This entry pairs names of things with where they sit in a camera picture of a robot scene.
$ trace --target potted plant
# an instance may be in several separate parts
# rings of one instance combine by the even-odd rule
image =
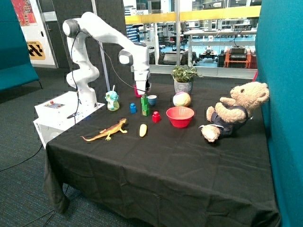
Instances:
[[[195,77],[203,77],[197,73],[197,68],[189,66],[176,65],[172,71],[172,77],[174,79],[175,92],[187,92],[191,94],[193,88],[193,81]]]

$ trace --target control box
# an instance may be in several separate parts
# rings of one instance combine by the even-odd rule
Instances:
[[[98,103],[92,108],[78,106],[77,93],[72,91],[36,105],[38,118],[34,120],[34,125],[44,148],[49,141],[104,105]]]
[[[234,32],[241,32],[241,31],[250,31],[252,28],[252,25],[250,24],[235,24],[232,25],[231,30]]]

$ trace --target teal couch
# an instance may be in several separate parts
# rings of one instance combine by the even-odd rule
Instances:
[[[1,0],[0,91],[39,80],[11,0]]]
[[[282,227],[303,226],[303,1],[263,0],[256,37],[258,80]]]

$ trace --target glass window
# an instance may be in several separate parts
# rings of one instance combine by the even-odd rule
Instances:
[[[149,46],[150,65],[157,70],[169,72],[166,66],[192,63],[204,71],[220,69],[213,71],[217,75],[224,70],[243,73],[257,68],[255,36],[261,0],[126,2],[132,2],[125,4],[132,18],[126,16],[132,22],[127,24],[128,37]]]

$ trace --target plant pot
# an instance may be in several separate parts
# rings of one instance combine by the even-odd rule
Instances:
[[[193,82],[188,82],[188,83],[179,83],[174,81],[175,83],[175,92],[179,93],[181,91],[184,91],[191,95],[191,91],[193,89]]]

